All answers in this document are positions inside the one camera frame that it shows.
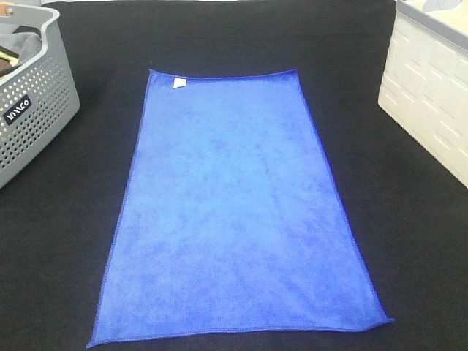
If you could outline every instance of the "table surface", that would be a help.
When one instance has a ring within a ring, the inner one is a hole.
[[[0,189],[0,349],[84,350],[148,68],[296,68],[352,231],[396,321],[363,333],[209,334],[95,350],[465,350],[468,191],[377,104],[394,0],[49,4],[81,109]]]

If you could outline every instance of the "black fabric background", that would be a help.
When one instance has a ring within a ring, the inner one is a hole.
[[[211,334],[95,350],[466,350],[468,191],[377,105],[393,0],[49,4],[81,109],[0,190],[0,349],[84,350],[148,68],[296,68],[350,225],[389,316],[364,333]]]

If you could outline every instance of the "blue towel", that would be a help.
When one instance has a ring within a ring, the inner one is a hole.
[[[296,71],[175,78],[151,71],[88,347],[390,322]]]

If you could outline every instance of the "white tag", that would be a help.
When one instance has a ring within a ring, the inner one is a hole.
[[[181,88],[182,86],[186,86],[186,85],[187,85],[187,79],[185,79],[185,78],[174,78],[173,89]]]

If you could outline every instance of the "basket logo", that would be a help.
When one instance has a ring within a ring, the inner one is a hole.
[[[8,125],[16,121],[27,109],[32,105],[28,95],[25,95],[18,100],[7,112],[3,114],[3,118]]]

